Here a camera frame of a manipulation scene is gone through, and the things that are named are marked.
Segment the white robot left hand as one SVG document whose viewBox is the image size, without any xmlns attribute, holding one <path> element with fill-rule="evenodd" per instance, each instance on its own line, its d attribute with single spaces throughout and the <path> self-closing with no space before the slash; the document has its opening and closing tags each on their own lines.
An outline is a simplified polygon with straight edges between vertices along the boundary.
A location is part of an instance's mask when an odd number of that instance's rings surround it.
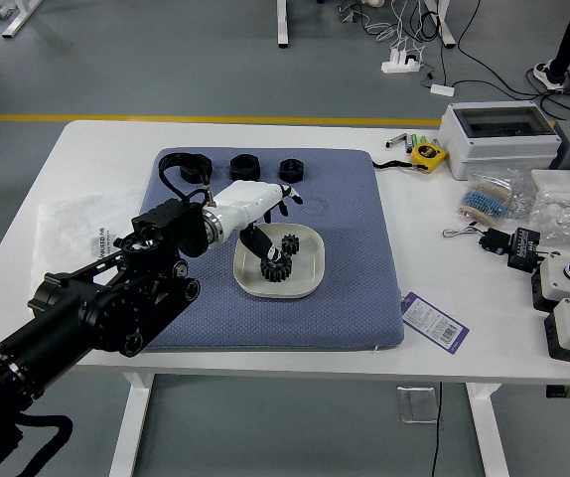
<svg viewBox="0 0 570 477">
<path fill-rule="evenodd" d="M 291 186 L 254 181 L 235 181 L 214 197 L 214 205 L 204 207 L 203 214 L 209 238 L 209 249 L 226 242 L 231 234 L 239 231 L 244 246 L 261 260 L 278 266 L 286 259 L 281 250 L 254 223 L 278 206 L 287 216 L 283 204 L 291 197 L 302 204 L 300 195 Z"/>
</svg>

